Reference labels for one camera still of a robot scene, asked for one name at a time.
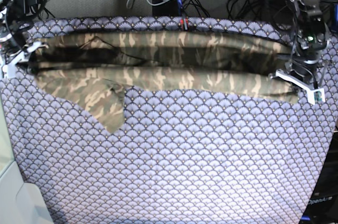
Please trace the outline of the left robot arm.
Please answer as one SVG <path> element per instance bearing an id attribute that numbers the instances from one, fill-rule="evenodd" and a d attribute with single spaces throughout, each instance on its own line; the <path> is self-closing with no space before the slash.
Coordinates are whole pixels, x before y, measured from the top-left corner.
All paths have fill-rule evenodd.
<path id="1" fill-rule="evenodd" d="M 317 67 L 329 33 L 320 0 L 287 0 L 293 14 L 292 51 L 287 69 L 292 76 L 317 86 Z"/>

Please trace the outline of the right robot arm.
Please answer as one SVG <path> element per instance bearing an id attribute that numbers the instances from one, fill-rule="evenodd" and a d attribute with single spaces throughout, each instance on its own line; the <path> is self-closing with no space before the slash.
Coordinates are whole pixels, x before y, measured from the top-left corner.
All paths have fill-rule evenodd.
<path id="1" fill-rule="evenodd" d="M 18 67 L 28 63 L 41 41 L 26 36 L 33 20 L 45 10 L 48 0 L 1 0 L 1 78 L 14 78 Z"/>

